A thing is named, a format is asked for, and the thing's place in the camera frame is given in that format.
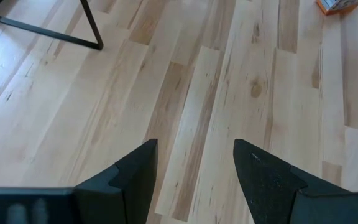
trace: orange box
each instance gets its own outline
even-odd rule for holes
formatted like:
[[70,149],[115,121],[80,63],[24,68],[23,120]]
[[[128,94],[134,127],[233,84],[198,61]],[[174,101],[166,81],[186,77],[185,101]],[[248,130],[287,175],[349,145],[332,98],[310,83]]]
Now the orange box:
[[358,0],[316,0],[325,15],[351,12],[358,6]]

